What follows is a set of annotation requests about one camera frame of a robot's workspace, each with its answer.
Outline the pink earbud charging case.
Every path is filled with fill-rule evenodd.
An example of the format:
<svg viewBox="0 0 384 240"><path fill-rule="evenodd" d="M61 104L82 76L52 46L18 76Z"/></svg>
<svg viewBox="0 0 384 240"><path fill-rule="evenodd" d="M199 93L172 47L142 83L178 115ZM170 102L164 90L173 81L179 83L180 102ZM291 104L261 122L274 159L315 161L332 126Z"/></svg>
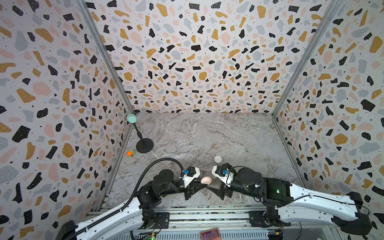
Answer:
<svg viewBox="0 0 384 240"><path fill-rule="evenodd" d="M211 177L203 177L201 178L201 184L209 185L212 182Z"/></svg>

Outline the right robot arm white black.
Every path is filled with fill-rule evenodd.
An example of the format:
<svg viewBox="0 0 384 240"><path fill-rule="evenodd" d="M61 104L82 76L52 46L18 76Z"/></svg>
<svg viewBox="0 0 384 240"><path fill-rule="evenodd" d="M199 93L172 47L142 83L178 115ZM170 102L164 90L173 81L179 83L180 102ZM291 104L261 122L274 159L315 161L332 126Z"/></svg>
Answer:
<svg viewBox="0 0 384 240"><path fill-rule="evenodd" d="M214 166L214 177L222 182L219 189L210 188L220 199L233 193L253 198L266 207L262 222L280 227L292 222L325 224L342 232L365 236L372 229L368 214L362 212L363 199L359 193L332 195L306 189L288 181L264 178L246 167L235 170L229 164Z"/></svg>

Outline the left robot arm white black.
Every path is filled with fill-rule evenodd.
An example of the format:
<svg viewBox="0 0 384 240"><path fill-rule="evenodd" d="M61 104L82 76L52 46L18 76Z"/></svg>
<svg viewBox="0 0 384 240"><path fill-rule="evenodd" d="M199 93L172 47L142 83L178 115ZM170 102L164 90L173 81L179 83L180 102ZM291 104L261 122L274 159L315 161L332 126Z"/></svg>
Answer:
<svg viewBox="0 0 384 240"><path fill-rule="evenodd" d="M131 200L90 220L78 224L74 221L67 222L61 227L56 238L112 240L133 230L149 229L157 219L154 209L162 202L163 197L184 194L185 200L189 200L196 192L206 188L211 181L210 177L200 178L200 170L195 167L182 171L182 175L177 179L171 170L162 170L152 181L133 194Z"/></svg>

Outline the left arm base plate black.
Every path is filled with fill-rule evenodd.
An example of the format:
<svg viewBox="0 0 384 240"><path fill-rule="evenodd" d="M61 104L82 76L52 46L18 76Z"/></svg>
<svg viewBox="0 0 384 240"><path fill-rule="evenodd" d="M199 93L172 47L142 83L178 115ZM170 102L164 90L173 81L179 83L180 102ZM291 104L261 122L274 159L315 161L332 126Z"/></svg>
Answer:
<svg viewBox="0 0 384 240"><path fill-rule="evenodd" d="M170 224L169 212L155 212L155 217L144 222L139 230L162 230L168 229Z"/></svg>

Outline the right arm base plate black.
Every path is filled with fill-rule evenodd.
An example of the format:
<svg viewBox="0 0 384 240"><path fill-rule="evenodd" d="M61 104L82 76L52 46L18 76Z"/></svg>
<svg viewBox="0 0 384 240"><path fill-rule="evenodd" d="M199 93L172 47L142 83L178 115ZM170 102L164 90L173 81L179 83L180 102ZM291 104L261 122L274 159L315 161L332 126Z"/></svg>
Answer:
<svg viewBox="0 0 384 240"><path fill-rule="evenodd" d="M250 224L252 227L290 227L291 223L284 223L278 215L269 214L265 211L249 211Z"/></svg>

